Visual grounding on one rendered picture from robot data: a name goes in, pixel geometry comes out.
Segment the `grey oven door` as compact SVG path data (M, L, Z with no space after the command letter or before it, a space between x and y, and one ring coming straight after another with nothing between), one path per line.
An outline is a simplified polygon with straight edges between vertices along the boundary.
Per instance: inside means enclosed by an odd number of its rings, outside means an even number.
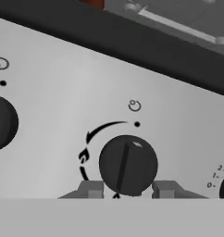
M124 5L129 1L147 6L149 11L159 16L218 37L224 36L224 0L105 0L105 10L110 13L224 55L223 45L209 43L132 11L126 11Z

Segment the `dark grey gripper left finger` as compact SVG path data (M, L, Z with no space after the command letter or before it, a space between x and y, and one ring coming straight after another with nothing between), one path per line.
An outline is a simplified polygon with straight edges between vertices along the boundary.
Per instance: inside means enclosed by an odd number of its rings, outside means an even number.
M60 196L60 199L66 198L103 199L104 183L102 181L82 181L77 190Z

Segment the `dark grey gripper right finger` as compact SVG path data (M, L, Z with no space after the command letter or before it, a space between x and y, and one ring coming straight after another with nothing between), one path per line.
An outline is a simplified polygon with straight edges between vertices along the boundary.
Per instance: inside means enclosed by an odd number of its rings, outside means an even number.
M160 199L205 199L205 196L184 190L176 181L154 181L153 198Z

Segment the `silver stove with black top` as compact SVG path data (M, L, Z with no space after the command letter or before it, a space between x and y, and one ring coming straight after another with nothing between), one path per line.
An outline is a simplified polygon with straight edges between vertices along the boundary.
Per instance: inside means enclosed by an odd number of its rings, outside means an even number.
M221 199L224 55L105 10L105 0L0 0L0 96L19 116L0 199L102 181L107 142L154 148L154 181ZM104 198L127 199L104 183Z

